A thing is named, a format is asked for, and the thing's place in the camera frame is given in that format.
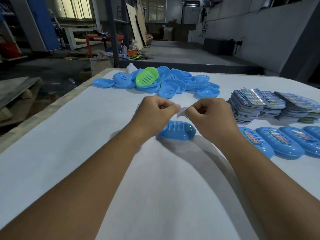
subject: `white bottle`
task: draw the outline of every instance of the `white bottle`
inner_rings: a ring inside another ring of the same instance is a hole
[[[125,72],[126,72],[126,74],[129,76],[130,73],[135,72],[136,70],[138,70],[138,68],[136,68],[132,63],[130,63],[130,64],[127,66]]]

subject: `glossy label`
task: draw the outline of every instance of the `glossy label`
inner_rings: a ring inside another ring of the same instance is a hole
[[[252,133],[243,132],[243,134],[246,135],[246,137],[251,141],[251,143],[253,143],[253,144],[260,144],[261,143]]]
[[[292,132],[294,132],[296,135],[298,135],[299,137],[301,137],[303,140],[306,141],[314,141],[312,138],[307,137],[305,133],[301,132],[301,131],[297,131],[297,130],[293,130]]]
[[[269,132],[271,135],[273,135],[278,141],[281,143],[287,144],[289,141],[284,138],[282,135],[280,135],[278,132],[270,131]]]

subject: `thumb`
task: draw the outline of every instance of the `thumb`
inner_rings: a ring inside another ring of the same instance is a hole
[[[185,114],[192,122],[196,121],[202,115],[193,106],[188,107]]]
[[[165,114],[166,118],[170,120],[172,116],[179,112],[180,109],[181,106],[179,104],[172,104],[165,109],[161,109],[161,111]]]

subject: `hand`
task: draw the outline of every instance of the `hand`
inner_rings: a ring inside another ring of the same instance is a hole
[[[230,138],[241,135],[231,106],[223,98],[203,98],[185,113],[201,135],[218,148]]]
[[[181,106],[158,96],[147,96],[142,100],[128,126],[139,134],[142,143],[158,134],[168,121],[179,112]]]

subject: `forearm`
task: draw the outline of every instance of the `forearm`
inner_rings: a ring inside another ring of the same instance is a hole
[[[219,149],[234,168],[270,238],[320,239],[320,202],[241,134],[222,141]]]
[[[125,127],[5,228],[0,239],[95,239],[132,158],[144,141]]]

